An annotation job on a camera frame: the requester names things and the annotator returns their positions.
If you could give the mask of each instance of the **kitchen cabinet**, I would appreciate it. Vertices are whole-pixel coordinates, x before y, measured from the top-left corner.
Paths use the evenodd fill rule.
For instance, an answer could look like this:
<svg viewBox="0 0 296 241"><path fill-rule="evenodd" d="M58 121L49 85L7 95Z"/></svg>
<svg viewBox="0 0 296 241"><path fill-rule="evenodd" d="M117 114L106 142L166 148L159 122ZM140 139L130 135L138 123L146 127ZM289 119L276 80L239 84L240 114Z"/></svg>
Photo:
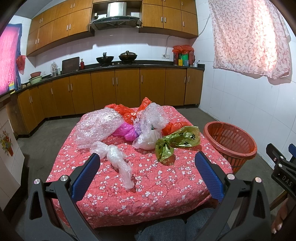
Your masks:
<svg viewBox="0 0 296 241"><path fill-rule="evenodd" d="M37 86L30 89L30 98L31 98L31 105L33 107L35 119L38 125L41 121L43 121L45 117L44 117L44 112L43 112L39 90Z"/></svg>
<svg viewBox="0 0 296 241"><path fill-rule="evenodd" d="M51 22L54 20L55 14L57 11L57 5L49 8L48 10L45 10L43 12L42 18L41 18L41 23L40 23L40 27L42 27L43 25Z"/></svg>
<svg viewBox="0 0 296 241"><path fill-rule="evenodd" d="M91 8L93 0L75 0L72 8L72 12L76 12L82 9Z"/></svg>
<svg viewBox="0 0 296 241"><path fill-rule="evenodd" d="M22 113L24 123L27 127L28 133L30 133L37 126L37 121L35 119L30 91L25 90L17 95L18 103Z"/></svg>
<svg viewBox="0 0 296 241"><path fill-rule="evenodd" d="M140 101L147 97L159 105L165 104L165 68L140 69Z"/></svg>
<svg viewBox="0 0 296 241"><path fill-rule="evenodd" d="M39 89L44 116L46 118L59 116L57 112L55 98L54 98L52 82L39 85L38 89Z"/></svg>
<svg viewBox="0 0 296 241"><path fill-rule="evenodd" d="M197 16L195 14L182 12L182 32L198 36Z"/></svg>
<svg viewBox="0 0 296 241"><path fill-rule="evenodd" d="M181 10L196 15L195 0L181 0Z"/></svg>
<svg viewBox="0 0 296 241"><path fill-rule="evenodd" d="M163 5L163 0L143 0L143 4L152 4L152 5Z"/></svg>
<svg viewBox="0 0 296 241"><path fill-rule="evenodd" d="M70 87L75 114L94 111L91 74L86 73L70 76Z"/></svg>
<svg viewBox="0 0 296 241"><path fill-rule="evenodd" d="M181 10L163 7L163 28L182 31Z"/></svg>
<svg viewBox="0 0 296 241"><path fill-rule="evenodd" d="M60 18L72 12L74 0L66 0L57 5L57 10L54 19Z"/></svg>
<svg viewBox="0 0 296 241"><path fill-rule="evenodd" d="M69 77L54 80L52 82L52 87L59 116L74 115L75 111L72 101L72 93L70 90Z"/></svg>
<svg viewBox="0 0 296 241"><path fill-rule="evenodd" d="M140 106L140 69L116 69L116 100L127 107Z"/></svg>
<svg viewBox="0 0 296 241"><path fill-rule="evenodd" d="M53 21L52 42L69 35L70 17L71 14L68 14Z"/></svg>
<svg viewBox="0 0 296 241"><path fill-rule="evenodd" d="M91 8L79 10L71 13L69 36L89 30Z"/></svg>
<svg viewBox="0 0 296 241"><path fill-rule="evenodd" d="M187 69L187 82L184 104L199 104L202 94L203 71Z"/></svg>
<svg viewBox="0 0 296 241"><path fill-rule="evenodd" d="M142 4L142 26L163 28L163 7Z"/></svg>
<svg viewBox="0 0 296 241"><path fill-rule="evenodd" d="M166 69L165 105L184 105L186 69Z"/></svg>
<svg viewBox="0 0 296 241"><path fill-rule="evenodd" d="M53 21L39 28L37 49L49 44L52 40Z"/></svg>
<svg viewBox="0 0 296 241"><path fill-rule="evenodd" d="M114 70L92 72L91 86L95 110L99 110L104 108L106 105L116 103Z"/></svg>
<svg viewBox="0 0 296 241"><path fill-rule="evenodd" d="M34 32L28 35L26 55L29 55L37 49L38 31L39 29L36 29Z"/></svg>
<svg viewBox="0 0 296 241"><path fill-rule="evenodd" d="M42 19L43 13L40 13L36 17L34 17L31 21L30 29L29 29L29 34L34 32L40 27L41 19Z"/></svg>
<svg viewBox="0 0 296 241"><path fill-rule="evenodd" d="M163 0L163 6L181 10L180 0Z"/></svg>

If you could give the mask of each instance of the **laundry basket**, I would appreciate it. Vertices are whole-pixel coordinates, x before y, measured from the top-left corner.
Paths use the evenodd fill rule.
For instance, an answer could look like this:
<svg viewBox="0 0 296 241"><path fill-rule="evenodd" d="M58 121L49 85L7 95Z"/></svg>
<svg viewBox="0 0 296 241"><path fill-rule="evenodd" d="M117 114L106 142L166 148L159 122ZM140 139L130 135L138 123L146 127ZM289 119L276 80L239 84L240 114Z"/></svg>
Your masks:
<svg viewBox="0 0 296 241"><path fill-rule="evenodd" d="M213 121L205 125L204 136L231 164L233 174L257 154L254 139L244 130L229 123Z"/></svg>

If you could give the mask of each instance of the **range hood duct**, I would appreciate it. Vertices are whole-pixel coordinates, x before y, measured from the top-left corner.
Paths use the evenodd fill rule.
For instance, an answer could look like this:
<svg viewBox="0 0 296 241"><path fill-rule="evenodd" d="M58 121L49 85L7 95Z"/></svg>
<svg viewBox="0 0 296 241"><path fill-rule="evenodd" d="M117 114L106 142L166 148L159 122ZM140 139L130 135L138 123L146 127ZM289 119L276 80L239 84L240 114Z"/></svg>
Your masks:
<svg viewBox="0 0 296 241"><path fill-rule="evenodd" d="M94 30L109 28L133 28L140 26L139 17L126 16L126 2L108 4L107 17L97 19L91 23Z"/></svg>

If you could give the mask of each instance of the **human hand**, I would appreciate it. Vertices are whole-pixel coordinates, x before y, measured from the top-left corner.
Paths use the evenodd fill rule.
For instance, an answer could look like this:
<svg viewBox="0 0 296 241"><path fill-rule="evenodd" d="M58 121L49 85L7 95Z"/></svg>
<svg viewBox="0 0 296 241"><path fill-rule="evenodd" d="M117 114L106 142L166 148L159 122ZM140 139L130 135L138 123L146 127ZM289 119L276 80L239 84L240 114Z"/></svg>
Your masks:
<svg viewBox="0 0 296 241"><path fill-rule="evenodd" d="M285 201L283 201L281 208L278 210L276 218L271 225L271 232L273 234L276 234L276 231L281 230L281 227L283 225L283 220L285 220L285 218L288 215L287 202L288 202L288 199L286 198Z"/></svg>

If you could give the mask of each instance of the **basket rim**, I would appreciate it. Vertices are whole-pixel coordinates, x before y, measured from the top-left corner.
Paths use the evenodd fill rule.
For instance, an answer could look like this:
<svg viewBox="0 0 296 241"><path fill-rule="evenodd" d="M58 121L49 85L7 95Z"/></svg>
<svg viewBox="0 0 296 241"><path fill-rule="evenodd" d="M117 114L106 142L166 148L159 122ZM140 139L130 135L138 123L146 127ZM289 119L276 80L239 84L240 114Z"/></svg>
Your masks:
<svg viewBox="0 0 296 241"><path fill-rule="evenodd" d="M212 136L209 134L208 126L211 125L211 124L214 124L214 123L222 123L222 124L231 125L231 126L234 126L234 127L238 128L242 132L246 133L254 142L254 145L255 145L254 150L252 152L249 152L249 153L239 153L239 152L232 151L232 150L222 146L220 143L215 141L212 138ZM224 153L226 155L229 155L231 157L250 160L250 159L254 158L256 156L256 154L257 154L257 144L256 144L255 140L253 139L253 137L251 137L250 134L247 133L246 131L244 131L243 129L239 128L238 126L232 125L230 123L223 122L223 121L211 121L211 122L208 122L204 127L204 136L209 140L209 142L211 142L211 144L214 146L215 149L217 149L219 152L222 152L222 153Z"/></svg>

